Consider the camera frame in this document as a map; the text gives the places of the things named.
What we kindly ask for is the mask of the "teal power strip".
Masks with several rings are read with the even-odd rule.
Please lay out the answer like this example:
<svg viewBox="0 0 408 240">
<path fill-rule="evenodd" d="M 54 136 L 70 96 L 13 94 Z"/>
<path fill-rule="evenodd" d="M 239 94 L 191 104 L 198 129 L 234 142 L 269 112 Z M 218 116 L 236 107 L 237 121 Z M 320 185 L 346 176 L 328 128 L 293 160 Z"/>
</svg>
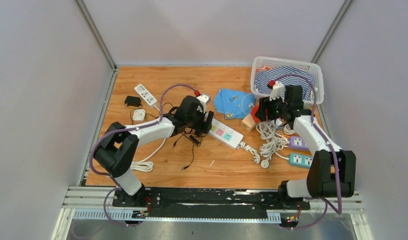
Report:
<svg viewBox="0 0 408 240">
<path fill-rule="evenodd" d="M 291 153 L 289 155 L 288 163 L 291 166 L 309 169 L 311 167 L 313 157 L 310 155 Z"/>
</svg>

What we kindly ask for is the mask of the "white plastic basket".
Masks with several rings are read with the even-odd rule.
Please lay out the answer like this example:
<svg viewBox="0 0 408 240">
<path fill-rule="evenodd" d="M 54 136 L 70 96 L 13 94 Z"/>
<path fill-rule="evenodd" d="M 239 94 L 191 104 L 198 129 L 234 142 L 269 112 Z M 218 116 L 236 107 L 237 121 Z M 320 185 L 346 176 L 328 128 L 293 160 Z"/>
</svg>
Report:
<svg viewBox="0 0 408 240">
<path fill-rule="evenodd" d="M 305 106 L 312 105 L 314 100 L 318 105 L 324 101 L 323 74 L 317 64 L 266 56 L 256 57 L 250 79 L 250 90 L 256 99 L 270 95 L 270 81 L 280 81 L 284 86 L 301 86 Z"/>
</svg>

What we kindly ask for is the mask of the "wooden block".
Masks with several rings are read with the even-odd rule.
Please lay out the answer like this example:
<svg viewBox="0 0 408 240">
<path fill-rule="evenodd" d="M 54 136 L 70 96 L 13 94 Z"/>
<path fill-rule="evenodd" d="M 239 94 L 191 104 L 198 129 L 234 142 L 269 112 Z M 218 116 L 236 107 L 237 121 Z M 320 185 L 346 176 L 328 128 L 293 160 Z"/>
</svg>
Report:
<svg viewBox="0 0 408 240">
<path fill-rule="evenodd" d="M 254 121 L 253 117 L 251 114 L 248 114 L 242 121 L 240 126 L 246 130 L 247 132 L 251 132 L 255 126 L 257 125 L 257 123 Z"/>
</svg>

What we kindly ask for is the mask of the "blue striped cloth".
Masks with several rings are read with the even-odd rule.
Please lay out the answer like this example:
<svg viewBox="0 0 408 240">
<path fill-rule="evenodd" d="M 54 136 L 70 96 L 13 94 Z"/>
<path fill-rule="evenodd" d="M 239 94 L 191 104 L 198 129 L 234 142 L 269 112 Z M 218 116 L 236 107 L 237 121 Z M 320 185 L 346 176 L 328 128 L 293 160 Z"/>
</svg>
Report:
<svg viewBox="0 0 408 240">
<path fill-rule="evenodd" d="M 311 86 L 314 86 L 314 76 L 308 72 L 300 70 L 291 65 L 283 65 L 275 68 L 264 66 L 256 71 L 254 77 L 254 89 L 264 95 L 270 95 L 271 89 L 268 83 L 271 80 L 276 81 L 277 78 L 284 76 L 279 81 L 284 86 L 297 85 L 302 87 L 303 100 L 313 100 L 313 91 Z"/>
</svg>

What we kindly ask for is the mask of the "white back power strip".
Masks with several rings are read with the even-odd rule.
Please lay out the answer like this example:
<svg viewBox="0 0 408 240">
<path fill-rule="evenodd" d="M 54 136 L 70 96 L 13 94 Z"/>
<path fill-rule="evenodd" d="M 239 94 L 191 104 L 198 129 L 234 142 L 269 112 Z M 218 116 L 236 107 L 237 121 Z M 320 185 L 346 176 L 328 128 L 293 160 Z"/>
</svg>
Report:
<svg viewBox="0 0 408 240">
<path fill-rule="evenodd" d="M 260 155 L 258 154 L 256 149 L 248 145 L 243 140 L 244 135 L 230 128 L 224 123 L 213 118 L 211 129 L 208 134 L 233 150 L 242 149 L 252 154 L 253 155 L 252 160 L 254 161 L 254 163 L 256 164 L 260 163 L 261 161 Z"/>
</svg>

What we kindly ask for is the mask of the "small black charger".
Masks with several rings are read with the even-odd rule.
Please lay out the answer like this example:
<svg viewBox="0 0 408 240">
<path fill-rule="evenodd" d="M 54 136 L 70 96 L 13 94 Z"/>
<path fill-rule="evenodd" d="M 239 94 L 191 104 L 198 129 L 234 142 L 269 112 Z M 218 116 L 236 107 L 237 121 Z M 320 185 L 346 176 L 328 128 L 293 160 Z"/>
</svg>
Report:
<svg viewBox="0 0 408 240">
<path fill-rule="evenodd" d="M 192 143 L 193 143 L 195 146 L 197 146 L 197 147 L 200 146 L 201 142 L 200 142 L 199 140 L 197 140 L 193 135 L 190 135 L 190 136 L 189 136 L 189 139 L 192 141 Z"/>
</svg>

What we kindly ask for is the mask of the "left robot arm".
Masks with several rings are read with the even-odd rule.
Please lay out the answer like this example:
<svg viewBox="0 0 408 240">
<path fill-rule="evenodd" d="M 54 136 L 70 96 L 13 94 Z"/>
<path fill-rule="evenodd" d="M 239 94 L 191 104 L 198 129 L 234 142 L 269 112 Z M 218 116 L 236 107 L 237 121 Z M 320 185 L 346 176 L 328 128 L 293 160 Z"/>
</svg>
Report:
<svg viewBox="0 0 408 240">
<path fill-rule="evenodd" d="M 91 157 L 96 160 L 126 194 L 134 207 L 145 200 L 145 187 L 133 173 L 131 164 L 138 147 L 159 139 L 167 139 L 191 130 L 195 135 L 209 133 L 214 113 L 207 111 L 210 96 L 186 96 L 178 107 L 159 119 L 124 126 L 114 122 L 94 146 Z"/>
</svg>

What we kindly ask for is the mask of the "purple power strip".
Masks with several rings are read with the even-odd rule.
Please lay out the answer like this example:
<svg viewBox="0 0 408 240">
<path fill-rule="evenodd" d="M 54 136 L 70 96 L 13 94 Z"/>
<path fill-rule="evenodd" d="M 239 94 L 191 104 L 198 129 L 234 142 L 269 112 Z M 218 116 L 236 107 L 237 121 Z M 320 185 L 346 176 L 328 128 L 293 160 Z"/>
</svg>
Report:
<svg viewBox="0 0 408 240">
<path fill-rule="evenodd" d="M 308 146 L 300 136 L 291 136 L 288 141 L 288 147 L 293 150 L 310 152 Z"/>
</svg>

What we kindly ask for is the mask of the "white square plug adapter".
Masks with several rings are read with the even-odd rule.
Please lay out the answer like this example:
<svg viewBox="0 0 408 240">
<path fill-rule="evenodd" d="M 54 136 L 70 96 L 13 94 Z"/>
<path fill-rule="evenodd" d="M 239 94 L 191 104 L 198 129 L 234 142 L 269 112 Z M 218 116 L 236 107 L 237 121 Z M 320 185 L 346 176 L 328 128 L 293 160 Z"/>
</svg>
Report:
<svg viewBox="0 0 408 240">
<path fill-rule="evenodd" d="M 143 122 L 145 120 L 146 111 L 144 109 L 135 109 L 132 115 L 133 122 Z"/>
</svg>

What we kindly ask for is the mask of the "black power adapter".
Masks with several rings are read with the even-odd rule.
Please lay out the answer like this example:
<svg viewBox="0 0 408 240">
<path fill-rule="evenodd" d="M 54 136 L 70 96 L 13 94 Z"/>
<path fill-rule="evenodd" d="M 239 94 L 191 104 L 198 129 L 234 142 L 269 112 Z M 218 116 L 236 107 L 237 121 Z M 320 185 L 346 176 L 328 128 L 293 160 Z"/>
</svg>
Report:
<svg viewBox="0 0 408 240">
<path fill-rule="evenodd" d="M 137 96 L 126 96 L 124 104 L 128 107 L 140 107 L 142 105 L 141 98 Z"/>
</svg>

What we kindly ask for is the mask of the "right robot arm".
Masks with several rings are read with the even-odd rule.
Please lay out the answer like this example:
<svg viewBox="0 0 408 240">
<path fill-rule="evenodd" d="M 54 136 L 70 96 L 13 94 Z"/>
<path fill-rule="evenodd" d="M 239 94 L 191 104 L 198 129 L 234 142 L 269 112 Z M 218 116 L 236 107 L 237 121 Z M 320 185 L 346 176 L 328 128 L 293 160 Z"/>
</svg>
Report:
<svg viewBox="0 0 408 240">
<path fill-rule="evenodd" d="M 313 160 L 306 178 L 285 180 L 279 188 L 278 204 L 289 209 L 298 198 L 349 198 L 354 193 L 356 156 L 343 150 L 320 127 L 314 112 L 304 108 L 302 87 L 271 82 L 270 96 L 262 97 L 253 111 L 261 122 L 284 120 L 304 140 Z"/>
</svg>

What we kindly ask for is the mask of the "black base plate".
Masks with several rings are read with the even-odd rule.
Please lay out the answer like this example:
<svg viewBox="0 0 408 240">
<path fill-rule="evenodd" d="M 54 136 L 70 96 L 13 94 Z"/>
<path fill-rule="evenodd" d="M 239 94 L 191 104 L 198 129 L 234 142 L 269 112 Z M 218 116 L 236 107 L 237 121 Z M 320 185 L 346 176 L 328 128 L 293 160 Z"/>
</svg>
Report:
<svg viewBox="0 0 408 240">
<path fill-rule="evenodd" d="M 296 226 L 310 204 L 273 189 L 147 187 L 135 196 L 115 190 L 110 206 L 129 209 L 132 220 L 271 223 Z"/>
</svg>

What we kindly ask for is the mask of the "red cube socket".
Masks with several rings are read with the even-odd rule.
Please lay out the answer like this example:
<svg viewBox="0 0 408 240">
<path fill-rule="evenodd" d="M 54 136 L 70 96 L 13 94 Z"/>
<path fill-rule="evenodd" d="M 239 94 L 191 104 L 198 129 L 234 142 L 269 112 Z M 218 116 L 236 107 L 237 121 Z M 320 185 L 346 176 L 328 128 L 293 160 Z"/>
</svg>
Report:
<svg viewBox="0 0 408 240">
<path fill-rule="evenodd" d="M 261 122 L 261 120 L 256 116 L 258 109 L 259 109 L 259 105 L 256 105 L 250 112 L 250 115 L 252 116 L 252 119 L 256 124 Z"/>
</svg>

